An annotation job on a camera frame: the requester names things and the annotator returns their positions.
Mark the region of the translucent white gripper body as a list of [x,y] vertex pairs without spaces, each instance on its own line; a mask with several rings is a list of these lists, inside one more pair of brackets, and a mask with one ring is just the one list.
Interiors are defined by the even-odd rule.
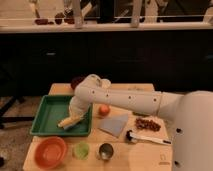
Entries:
[[82,119],[90,106],[89,102],[73,96],[69,103],[69,115],[72,119]]

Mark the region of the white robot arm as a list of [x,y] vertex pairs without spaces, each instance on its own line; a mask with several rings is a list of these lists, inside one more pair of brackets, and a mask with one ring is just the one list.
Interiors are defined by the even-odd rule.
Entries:
[[213,92],[176,94],[105,88],[88,75],[74,89],[69,110],[84,115],[92,103],[154,115],[174,124],[172,171],[213,171]]

